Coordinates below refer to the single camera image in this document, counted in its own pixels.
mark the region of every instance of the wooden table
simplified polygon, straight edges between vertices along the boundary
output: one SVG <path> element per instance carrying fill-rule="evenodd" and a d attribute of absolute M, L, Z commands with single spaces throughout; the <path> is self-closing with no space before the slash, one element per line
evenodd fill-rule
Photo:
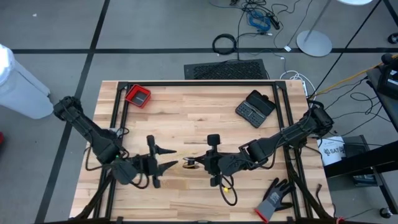
<path fill-rule="evenodd" d="M 294 122 L 308 110 L 300 81 L 288 80 L 287 91 Z M 118 81 L 104 81 L 99 91 L 94 122 L 108 128 L 111 120 Z M 278 149 L 275 166 L 271 170 L 256 169 L 241 171 L 234 175 L 238 204 L 228 206 L 221 198 L 218 187 L 210 187 L 210 175 L 203 167 L 195 170 L 182 168 L 183 157 L 199 156 L 210 147 L 206 143 L 208 134 L 221 136 L 221 152 L 238 152 L 238 146 L 250 140 L 269 137 L 279 132 L 276 112 L 272 112 L 262 126 L 253 128 L 247 121 L 236 115 L 234 110 L 245 97 L 256 89 L 273 101 L 270 86 L 150 86 L 152 98 L 144 109 L 129 106 L 126 127 L 130 133 L 124 137 L 123 146 L 132 154 L 149 152 L 147 135 L 154 135 L 156 144 L 176 150 L 175 154 L 157 156 L 160 163 L 178 160 L 161 177 L 162 187 L 155 189 L 152 184 L 145 190 L 132 185 L 117 183 L 111 219 L 122 216 L 125 220 L 209 220 L 209 221 L 260 221 L 253 212 L 271 182 L 279 177 L 287 178 L 283 150 Z M 285 125 L 288 124 L 282 94 L 279 94 Z M 119 127 L 124 95 L 119 106 Z M 317 148 L 316 141 L 308 139 L 308 145 Z M 307 148 L 302 149 L 302 162 L 307 185 L 315 196 L 318 184 L 322 184 L 320 200 L 329 214 L 333 206 L 319 154 Z M 99 163 L 91 154 L 89 166 Z M 81 167 L 76 187 L 71 217 L 81 212 L 96 192 L 100 170 L 88 172 Z M 302 217 L 305 216 L 302 194 L 297 189 Z M 291 201 L 290 195 L 285 201 Z M 101 206 L 104 216 L 106 199 Z M 275 213 L 271 221 L 286 221 L 294 217 L 293 209 Z"/>

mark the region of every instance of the white container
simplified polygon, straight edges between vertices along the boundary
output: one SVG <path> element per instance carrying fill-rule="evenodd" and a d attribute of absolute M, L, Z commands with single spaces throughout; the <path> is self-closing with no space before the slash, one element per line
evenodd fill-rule
<path fill-rule="evenodd" d="M 11 50 L 0 44 L 0 105 L 40 119 L 52 114 L 49 94 L 50 90 L 15 60 Z"/>

